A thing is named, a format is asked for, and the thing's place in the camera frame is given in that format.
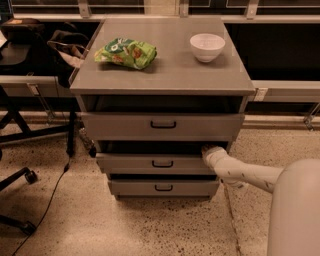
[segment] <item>white bowl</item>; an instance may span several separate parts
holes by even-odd
[[[214,34],[197,34],[190,39],[193,55],[201,62],[210,62],[223,50],[225,40]]]

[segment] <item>black bag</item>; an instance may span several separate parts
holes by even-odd
[[[64,25],[64,30],[57,29],[47,44],[53,50],[58,82],[61,86],[69,88],[69,77],[75,68],[80,68],[84,61],[84,53],[88,51],[85,47],[89,42],[89,38],[77,32],[73,24]]]

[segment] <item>chair leg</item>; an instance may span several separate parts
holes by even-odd
[[[67,154],[72,157],[74,154],[74,120],[76,119],[77,115],[74,111],[70,111],[69,117],[69,132],[68,132],[68,147],[67,147]]]
[[[11,227],[20,228],[20,230],[28,236],[32,235],[37,229],[37,227],[29,221],[21,222],[3,215],[0,215],[0,223]]]
[[[9,186],[11,183],[19,179],[22,175],[25,175],[26,180],[29,184],[34,183],[37,180],[37,175],[34,171],[30,171],[28,167],[22,168],[20,171],[17,171],[16,173],[12,174],[5,180],[0,182],[0,191],[5,189],[7,186]]]

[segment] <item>black cable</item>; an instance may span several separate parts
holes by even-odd
[[[59,185],[59,183],[60,183],[60,180],[62,179],[63,175],[69,170],[69,167],[70,167],[70,157],[69,157],[68,163],[67,163],[67,164],[64,166],[64,168],[63,168],[63,173],[60,175],[60,177],[59,177],[59,179],[58,179],[58,181],[57,181],[57,183],[56,183],[56,185],[55,185],[55,187],[54,187],[54,189],[53,189],[53,191],[52,191],[51,198],[50,198],[50,200],[49,200],[48,206],[47,206],[44,214],[42,215],[41,220],[39,221],[38,225],[36,226],[36,230],[39,228],[39,226],[41,225],[42,221],[43,221],[44,218],[46,217],[46,215],[47,215],[47,213],[48,213],[48,211],[49,211],[49,209],[50,209],[50,206],[51,206],[53,197],[54,197],[54,195],[55,195],[55,193],[56,193],[57,187],[58,187],[58,185]],[[14,253],[12,254],[12,256],[15,256],[15,255],[16,255],[16,253],[17,253],[17,252],[21,249],[21,247],[29,240],[29,238],[30,238],[31,236],[32,236],[32,234],[28,235],[28,236],[23,240],[23,242],[22,242],[22,243],[18,246],[18,248],[14,251]]]

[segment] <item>chair wheel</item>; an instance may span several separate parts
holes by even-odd
[[[97,149],[95,146],[92,146],[89,150],[89,155],[92,157],[92,158],[95,158],[96,157],[96,154],[97,154]]]
[[[37,227],[29,221],[25,222],[23,227],[20,227],[20,230],[28,236],[32,235],[36,229]]]
[[[29,184],[35,183],[37,181],[37,175],[34,171],[27,171],[24,175]]]

